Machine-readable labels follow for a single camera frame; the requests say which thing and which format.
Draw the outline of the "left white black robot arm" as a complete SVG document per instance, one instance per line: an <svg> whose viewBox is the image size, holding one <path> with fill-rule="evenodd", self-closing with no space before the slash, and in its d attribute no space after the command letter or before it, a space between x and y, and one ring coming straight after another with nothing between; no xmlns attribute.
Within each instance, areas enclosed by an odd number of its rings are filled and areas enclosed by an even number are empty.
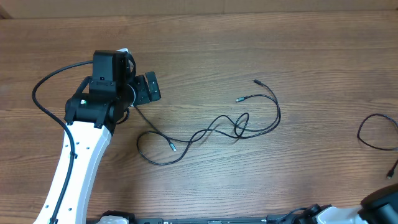
<svg viewBox="0 0 398 224"><path fill-rule="evenodd" d="M98 166L129 108L161 98L154 72L137 75L128 49L97 50L86 77L65 104L63 148L36 223L85 223Z"/></svg>

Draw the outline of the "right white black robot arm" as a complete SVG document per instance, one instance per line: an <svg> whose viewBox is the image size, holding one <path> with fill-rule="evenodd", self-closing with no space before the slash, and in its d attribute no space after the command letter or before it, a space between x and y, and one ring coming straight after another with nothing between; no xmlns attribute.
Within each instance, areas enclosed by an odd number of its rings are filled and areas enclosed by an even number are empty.
<svg viewBox="0 0 398 224"><path fill-rule="evenodd" d="M317 204L294 219L294 224L397 224L397 184L365 197L358 207L338 208Z"/></svg>

